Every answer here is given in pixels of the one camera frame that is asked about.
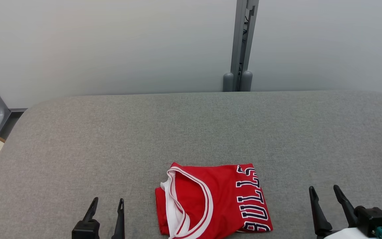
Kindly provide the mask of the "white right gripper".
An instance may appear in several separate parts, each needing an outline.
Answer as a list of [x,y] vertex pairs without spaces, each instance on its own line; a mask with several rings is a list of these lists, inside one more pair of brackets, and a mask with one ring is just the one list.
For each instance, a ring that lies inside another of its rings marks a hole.
[[354,207],[347,199],[338,185],[333,186],[338,203],[341,204],[344,211],[348,227],[338,232],[332,233],[332,226],[325,218],[325,215],[319,204],[319,197],[314,186],[309,187],[309,198],[312,209],[312,219],[314,233],[317,239],[377,239],[377,237],[367,237],[357,227],[358,218],[354,213]]

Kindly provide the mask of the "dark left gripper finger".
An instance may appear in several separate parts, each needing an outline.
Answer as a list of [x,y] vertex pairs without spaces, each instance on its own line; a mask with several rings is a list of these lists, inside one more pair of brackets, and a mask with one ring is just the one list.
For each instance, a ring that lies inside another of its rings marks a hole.
[[93,201],[91,202],[88,210],[86,211],[85,216],[83,217],[83,221],[91,221],[96,213],[98,203],[98,197],[95,197]]
[[115,231],[111,239],[124,239],[125,238],[125,215],[124,215],[124,199],[120,198],[118,209],[118,217],[116,220]]

